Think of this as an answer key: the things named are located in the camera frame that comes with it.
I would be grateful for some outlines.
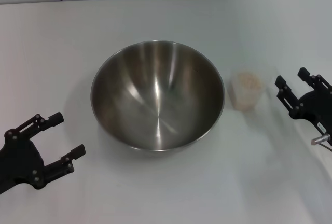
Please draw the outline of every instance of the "stainless steel bowl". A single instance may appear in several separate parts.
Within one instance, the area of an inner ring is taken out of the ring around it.
[[[100,125],[127,145],[164,151],[213,127],[225,101],[223,81],[201,53],[171,41],[146,41],[111,56],[91,89]]]

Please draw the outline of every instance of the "table surface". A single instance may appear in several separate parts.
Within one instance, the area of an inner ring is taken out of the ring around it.
[[[113,53],[172,40],[207,56],[223,78],[265,63],[300,96],[300,67],[332,81],[331,0],[99,0],[0,6],[0,133],[36,113],[65,122],[33,138],[45,164],[79,144],[75,172],[43,190],[0,196],[1,223],[330,223],[332,155],[281,103],[234,111],[181,152],[127,148],[99,128],[94,75]],[[271,111],[278,107],[277,113]],[[280,114],[284,129],[273,118]]]

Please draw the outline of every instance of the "white table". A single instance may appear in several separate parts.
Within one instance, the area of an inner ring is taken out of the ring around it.
[[[0,223],[330,223],[324,203],[332,201],[332,154],[310,147],[318,132],[305,121],[294,125],[280,102],[263,102],[256,115],[245,116],[226,97],[204,139],[182,152],[146,156],[106,137],[89,97],[108,57],[152,39],[197,49],[222,77],[244,61],[272,64],[300,96],[309,90],[296,76],[300,67],[332,81],[330,2],[1,5],[0,133],[36,113],[60,111],[65,122],[33,138],[44,162],[82,143],[87,154],[74,161],[73,174],[43,190],[19,185],[0,195]],[[269,111],[277,105],[285,132],[274,129]]]

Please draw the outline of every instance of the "bowl rim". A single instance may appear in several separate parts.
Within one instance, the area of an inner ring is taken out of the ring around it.
[[[219,80],[221,82],[221,85],[222,85],[222,91],[223,91],[223,102],[222,102],[222,107],[220,109],[220,112],[219,112],[219,115],[218,117],[216,118],[216,120],[214,121],[213,125],[211,125],[211,127],[204,133],[202,134],[200,137],[196,138],[195,140],[193,141],[190,141],[189,143],[187,144],[184,144],[184,145],[181,145],[181,146],[178,146],[178,147],[174,147],[174,148],[171,148],[171,149],[164,149],[164,150],[153,150],[153,149],[145,149],[145,148],[140,148],[140,147],[135,147],[135,146],[132,146],[132,145],[129,145],[127,144],[126,142],[122,141],[122,140],[119,140],[117,137],[115,137],[114,135],[112,135],[111,133],[109,133],[104,127],[103,125],[100,123],[96,113],[95,113],[95,110],[94,110],[94,107],[93,107],[93,102],[92,102],[92,92],[93,92],[93,88],[94,88],[94,84],[95,84],[95,81],[96,81],[96,78],[97,76],[99,75],[100,71],[106,66],[106,64],[115,56],[117,55],[118,53],[124,51],[125,49],[127,48],[130,48],[132,46],[136,46],[136,45],[140,45],[140,44],[145,44],[145,43],[154,43],[154,42],[163,42],[163,43],[170,43],[170,44],[176,44],[176,45],[181,45],[181,46],[185,46],[189,49],[192,49],[194,50],[195,52],[197,52],[199,55],[201,55],[204,59],[206,59],[211,65],[212,67],[214,68],[214,70],[216,71],[218,77],[219,77]],[[152,152],[164,152],[164,151],[175,151],[175,150],[178,150],[178,149],[182,149],[186,146],[189,146],[189,145],[192,145],[194,144],[195,142],[197,142],[198,140],[202,139],[203,137],[205,137],[212,128],[214,128],[216,126],[216,124],[218,123],[218,120],[220,118],[220,116],[222,115],[222,112],[224,110],[224,106],[225,106],[225,99],[226,99],[226,96],[225,96],[225,85],[224,85],[224,82],[223,82],[223,79],[219,73],[219,70],[215,67],[215,65],[205,56],[203,55],[201,52],[197,51],[196,49],[188,46],[188,45],[185,45],[185,44],[180,44],[180,43],[177,43],[177,42],[174,42],[174,41],[167,41],[167,40],[150,40],[150,41],[141,41],[139,43],[135,43],[135,44],[131,44],[129,46],[126,46],[122,49],[120,49],[119,51],[115,52],[113,55],[111,55],[102,65],[101,67],[98,69],[96,75],[94,76],[94,79],[93,79],[93,82],[92,82],[92,85],[91,85],[91,90],[90,90],[90,104],[91,104],[91,108],[92,108],[92,111],[93,111],[93,114],[94,114],[94,117],[96,118],[99,126],[103,129],[103,131],[109,135],[110,137],[112,137],[113,139],[115,139],[116,141],[122,143],[122,144],[126,144],[127,146],[133,148],[133,149],[136,149],[136,150],[142,150],[142,151],[152,151]]]

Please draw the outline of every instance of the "metal mixing bowl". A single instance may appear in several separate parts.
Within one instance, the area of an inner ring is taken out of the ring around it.
[[[111,56],[99,69],[91,104],[111,136],[144,150],[197,141],[222,113],[225,90],[213,64],[171,41],[146,41]]]

